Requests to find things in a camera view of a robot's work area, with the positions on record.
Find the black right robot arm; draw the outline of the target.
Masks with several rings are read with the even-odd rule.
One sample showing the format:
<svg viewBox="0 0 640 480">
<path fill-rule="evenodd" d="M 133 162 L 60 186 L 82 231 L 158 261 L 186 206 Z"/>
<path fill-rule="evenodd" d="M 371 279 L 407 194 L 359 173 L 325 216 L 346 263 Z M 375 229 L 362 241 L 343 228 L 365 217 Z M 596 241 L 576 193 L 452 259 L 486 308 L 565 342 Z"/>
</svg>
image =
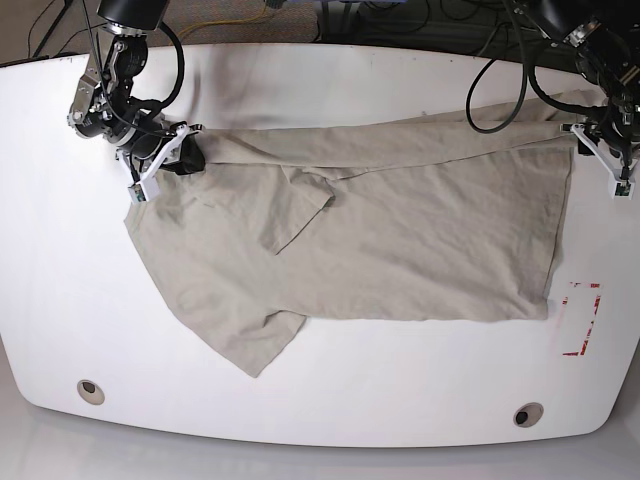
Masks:
<svg viewBox="0 0 640 480">
<path fill-rule="evenodd" d="M 194 140 L 202 127 L 171 123 L 164 116 L 185 78 L 182 44 L 163 21 L 168 5 L 167 1 L 99 3 L 97 15 L 105 24 L 87 27 L 90 53 L 67 116 L 80 137 L 101 136 L 114 145 L 135 182 L 153 165 L 177 175 L 197 173 L 205 166 Z M 147 36 L 156 30 L 175 49 L 177 75 L 165 99 L 142 100 L 132 95 L 134 78 L 147 65 Z"/>
</svg>

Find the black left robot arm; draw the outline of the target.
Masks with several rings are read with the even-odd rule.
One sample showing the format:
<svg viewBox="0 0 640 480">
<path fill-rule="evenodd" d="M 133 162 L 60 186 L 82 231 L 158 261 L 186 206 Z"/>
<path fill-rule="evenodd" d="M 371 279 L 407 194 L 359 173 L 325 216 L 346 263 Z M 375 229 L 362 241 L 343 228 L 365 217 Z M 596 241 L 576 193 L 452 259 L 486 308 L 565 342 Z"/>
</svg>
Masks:
<svg viewBox="0 0 640 480">
<path fill-rule="evenodd" d="M 527 77 L 540 99 L 592 123 L 625 165 L 639 143 L 639 3 L 637 1 L 516 1 L 514 6 L 543 34 L 528 55 Z M 551 45 L 574 50 L 578 72 L 607 98 L 604 107 L 562 104 L 536 78 L 539 56 Z"/>
</svg>

